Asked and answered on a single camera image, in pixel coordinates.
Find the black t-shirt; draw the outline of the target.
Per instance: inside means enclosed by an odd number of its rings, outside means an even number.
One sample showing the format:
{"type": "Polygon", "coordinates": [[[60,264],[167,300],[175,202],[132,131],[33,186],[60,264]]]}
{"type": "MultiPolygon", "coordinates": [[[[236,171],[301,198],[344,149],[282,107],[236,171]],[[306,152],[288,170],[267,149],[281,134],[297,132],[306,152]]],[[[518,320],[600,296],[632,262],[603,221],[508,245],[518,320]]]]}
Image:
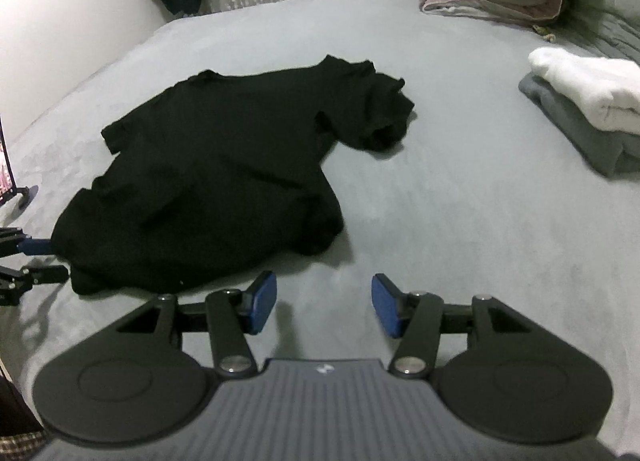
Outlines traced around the black t-shirt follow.
{"type": "Polygon", "coordinates": [[[344,219],[322,161],[337,143],[396,147],[413,109],[404,85],[331,56],[250,76],[206,70],[105,126],[113,162],[51,236],[73,291],[177,293],[325,252],[344,219]]]}

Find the round phone stand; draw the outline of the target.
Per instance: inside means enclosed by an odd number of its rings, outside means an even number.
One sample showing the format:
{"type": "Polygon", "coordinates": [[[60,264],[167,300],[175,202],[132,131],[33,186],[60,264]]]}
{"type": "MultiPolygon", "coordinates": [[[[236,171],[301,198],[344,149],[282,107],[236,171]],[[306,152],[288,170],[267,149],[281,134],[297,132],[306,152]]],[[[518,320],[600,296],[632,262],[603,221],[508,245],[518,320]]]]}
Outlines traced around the round phone stand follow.
{"type": "Polygon", "coordinates": [[[15,213],[21,213],[35,200],[39,187],[34,184],[30,187],[18,187],[15,189],[16,204],[13,207],[15,213]]]}

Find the smartphone on stand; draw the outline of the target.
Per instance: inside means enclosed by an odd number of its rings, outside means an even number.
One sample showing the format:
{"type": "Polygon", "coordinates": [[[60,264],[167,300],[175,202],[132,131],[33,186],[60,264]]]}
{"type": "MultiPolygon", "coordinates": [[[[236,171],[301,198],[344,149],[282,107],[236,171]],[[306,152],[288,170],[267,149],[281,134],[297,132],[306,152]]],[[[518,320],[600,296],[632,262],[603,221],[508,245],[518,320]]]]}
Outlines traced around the smartphone on stand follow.
{"type": "Polygon", "coordinates": [[[3,128],[0,125],[0,203],[6,204],[16,195],[16,186],[10,164],[3,128]]]}

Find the grey folded garment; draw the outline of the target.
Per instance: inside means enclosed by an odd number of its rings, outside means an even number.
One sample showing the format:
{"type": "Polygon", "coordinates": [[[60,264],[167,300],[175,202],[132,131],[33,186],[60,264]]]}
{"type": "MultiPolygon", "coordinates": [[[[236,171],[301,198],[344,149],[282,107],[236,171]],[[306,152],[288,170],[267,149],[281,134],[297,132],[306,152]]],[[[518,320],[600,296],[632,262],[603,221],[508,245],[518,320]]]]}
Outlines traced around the grey folded garment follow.
{"type": "Polygon", "coordinates": [[[639,137],[602,132],[593,127],[576,104],[541,77],[525,75],[518,89],[541,109],[597,173],[606,178],[639,174],[639,137]]]}

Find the white folded garment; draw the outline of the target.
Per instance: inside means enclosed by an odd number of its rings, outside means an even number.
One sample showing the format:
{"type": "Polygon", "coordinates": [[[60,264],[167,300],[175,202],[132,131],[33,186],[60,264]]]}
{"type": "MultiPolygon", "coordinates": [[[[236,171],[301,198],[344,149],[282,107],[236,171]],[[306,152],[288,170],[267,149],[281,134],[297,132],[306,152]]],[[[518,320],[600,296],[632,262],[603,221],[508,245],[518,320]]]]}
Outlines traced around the white folded garment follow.
{"type": "Polygon", "coordinates": [[[528,56],[532,72],[573,101],[602,132],[639,135],[639,65],[631,60],[582,57],[560,47],[528,56]]]}

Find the grey quilted bedspread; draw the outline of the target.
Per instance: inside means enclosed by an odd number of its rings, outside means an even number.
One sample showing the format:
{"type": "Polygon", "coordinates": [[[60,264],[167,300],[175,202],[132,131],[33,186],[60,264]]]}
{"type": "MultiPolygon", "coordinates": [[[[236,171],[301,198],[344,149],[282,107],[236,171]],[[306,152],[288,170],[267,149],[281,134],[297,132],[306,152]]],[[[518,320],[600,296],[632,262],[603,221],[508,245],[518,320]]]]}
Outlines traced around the grey quilted bedspread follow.
{"type": "Polygon", "coordinates": [[[639,62],[639,0],[570,0],[565,26],[584,48],[639,62]]]}

